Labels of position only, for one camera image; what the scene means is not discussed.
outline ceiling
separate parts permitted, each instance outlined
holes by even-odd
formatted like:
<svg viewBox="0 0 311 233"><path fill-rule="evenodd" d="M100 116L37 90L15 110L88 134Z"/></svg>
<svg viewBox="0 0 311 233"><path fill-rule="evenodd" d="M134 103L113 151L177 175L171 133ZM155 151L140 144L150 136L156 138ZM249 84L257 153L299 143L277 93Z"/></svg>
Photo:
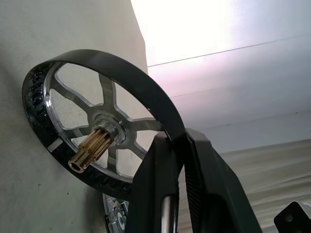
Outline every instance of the ceiling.
<svg viewBox="0 0 311 233"><path fill-rule="evenodd" d="M311 110L311 1L132 0L149 75L187 127Z"/></svg>

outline black rubber tire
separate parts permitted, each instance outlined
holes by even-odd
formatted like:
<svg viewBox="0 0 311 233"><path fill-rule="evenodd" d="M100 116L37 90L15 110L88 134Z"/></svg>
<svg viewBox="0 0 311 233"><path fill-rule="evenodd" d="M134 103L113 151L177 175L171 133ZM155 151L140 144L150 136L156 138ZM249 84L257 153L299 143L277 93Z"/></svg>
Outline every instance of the black rubber tire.
<svg viewBox="0 0 311 233"><path fill-rule="evenodd" d="M74 50L64 53L34 67L26 76L22 99L27 118L33 131L48 148L62 139L47 113L43 97L43 84L50 68L58 62L90 68L118 83L136 97L162 125L172 144L186 135L181 117L165 92L143 71L131 63L109 53L96 50ZM110 196L129 200L131 184L101 173L89 166L83 173L76 173L68 166L75 154L66 142L50 152L70 173L84 183Z"/></svg>

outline black metal frame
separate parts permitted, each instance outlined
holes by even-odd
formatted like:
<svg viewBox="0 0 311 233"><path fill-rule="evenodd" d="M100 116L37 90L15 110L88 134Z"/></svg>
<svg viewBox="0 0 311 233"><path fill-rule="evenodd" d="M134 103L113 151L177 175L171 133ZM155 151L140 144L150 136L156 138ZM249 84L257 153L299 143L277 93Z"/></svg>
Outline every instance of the black metal frame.
<svg viewBox="0 0 311 233"><path fill-rule="evenodd" d="M161 232L163 199L177 197L178 206L183 160L194 233L261 233L236 174L204 134L187 131L175 146L163 134L155 137L133 180L126 232ZM177 218L168 222L173 226Z"/></svg>

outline spoked wheel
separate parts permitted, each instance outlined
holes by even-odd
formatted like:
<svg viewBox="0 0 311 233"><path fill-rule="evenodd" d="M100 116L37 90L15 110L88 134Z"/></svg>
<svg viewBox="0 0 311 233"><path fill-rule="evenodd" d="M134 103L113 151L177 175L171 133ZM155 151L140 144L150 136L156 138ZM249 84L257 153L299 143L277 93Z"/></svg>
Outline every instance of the spoked wheel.
<svg viewBox="0 0 311 233"><path fill-rule="evenodd" d="M58 71L76 64L99 73L104 103L93 105L64 85ZM131 119L116 104L115 82L130 92L154 116ZM64 129L55 112L51 90L74 102L87 114L86 126ZM118 150L130 150L140 159L146 150L137 141L138 131L165 131L174 144L185 134L182 120L169 97L143 71L109 53L75 50L34 67L26 76L23 104L28 120L47 150L68 171L108 195L128 200L132 177L117 170ZM73 139L87 138L78 146ZM106 166L97 163L108 151Z"/></svg>

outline wheel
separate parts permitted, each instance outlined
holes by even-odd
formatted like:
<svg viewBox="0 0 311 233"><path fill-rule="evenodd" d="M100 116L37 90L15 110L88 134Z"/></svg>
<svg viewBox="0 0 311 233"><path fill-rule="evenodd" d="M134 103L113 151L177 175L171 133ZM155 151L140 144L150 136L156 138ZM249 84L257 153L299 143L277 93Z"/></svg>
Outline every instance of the wheel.
<svg viewBox="0 0 311 233"><path fill-rule="evenodd" d="M103 104L92 105L59 80L57 72L67 63L98 72ZM116 105L115 82L138 99L154 118L133 120L124 113ZM61 126L53 107L52 89L86 112L87 126L73 129ZM122 176L116 170L117 150L129 149L143 159L146 151L136 142L137 131L165 131L173 145L185 135L181 117L165 92L136 66L102 51L74 50L37 65L25 78L22 98L33 131L51 155L81 181L123 200L129 200L132 178ZM79 173L68 164L78 151L72 139L89 135L98 127L117 132L114 143L108 148L107 166L92 162Z"/></svg>

